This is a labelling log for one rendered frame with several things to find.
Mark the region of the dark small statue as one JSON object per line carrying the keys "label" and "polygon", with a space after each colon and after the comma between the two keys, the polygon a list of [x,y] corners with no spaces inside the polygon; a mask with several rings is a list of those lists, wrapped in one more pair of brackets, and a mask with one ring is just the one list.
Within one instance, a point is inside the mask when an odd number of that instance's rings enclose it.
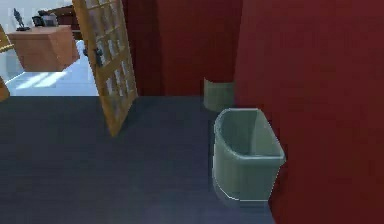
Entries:
{"label": "dark small statue", "polygon": [[19,24],[19,27],[16,29],[16,31],[27,31],[30,30],[30,27],[26,27],[23,23],[23,19],[20,15],[20,12],[16,10],[16,8],[13,9],[13,14],[16,19],[16,21]]}

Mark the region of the wooden glazed room door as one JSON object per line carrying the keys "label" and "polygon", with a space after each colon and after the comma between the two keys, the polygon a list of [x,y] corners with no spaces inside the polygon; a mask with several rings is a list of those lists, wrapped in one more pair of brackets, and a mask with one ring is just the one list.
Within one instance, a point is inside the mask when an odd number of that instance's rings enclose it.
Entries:
{"label": "wooden glazed room door", "polygon": [[[122,0],[72,0],[72,4],[106,124],[116,136],[138,97]],[[95,48],[103,52],[101,67]]]}

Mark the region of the grey-green waste bin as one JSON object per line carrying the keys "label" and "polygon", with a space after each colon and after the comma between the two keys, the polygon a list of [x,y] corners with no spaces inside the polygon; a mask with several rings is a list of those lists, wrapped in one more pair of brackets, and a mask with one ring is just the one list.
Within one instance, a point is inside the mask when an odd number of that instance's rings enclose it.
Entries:
{"label": "grey-green waste bin", "polygon": [[214,123],[213,177],[236,201],[267,201],[285,152],[258,108],[224,109]]}

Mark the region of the brown wooden cabinet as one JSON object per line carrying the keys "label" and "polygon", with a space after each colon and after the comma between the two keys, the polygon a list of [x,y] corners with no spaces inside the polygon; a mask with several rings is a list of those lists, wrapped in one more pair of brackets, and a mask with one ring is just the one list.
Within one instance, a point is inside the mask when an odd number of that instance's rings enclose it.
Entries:
{"label": "brown wooden cabinet", "polygon": [[25,72],[61,72],[80,58],[69,25],[33,27],[8,38]]}

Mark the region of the grey-green bin behind wall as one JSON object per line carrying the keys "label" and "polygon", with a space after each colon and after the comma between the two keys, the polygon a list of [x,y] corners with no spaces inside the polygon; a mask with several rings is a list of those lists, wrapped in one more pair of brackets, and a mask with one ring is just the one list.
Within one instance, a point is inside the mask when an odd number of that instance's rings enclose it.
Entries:
{"label": "grey-green bin behind wall", "polygon": [[234,105],[234,83],[204,80],[204,106],[211,111],[220,112]]}

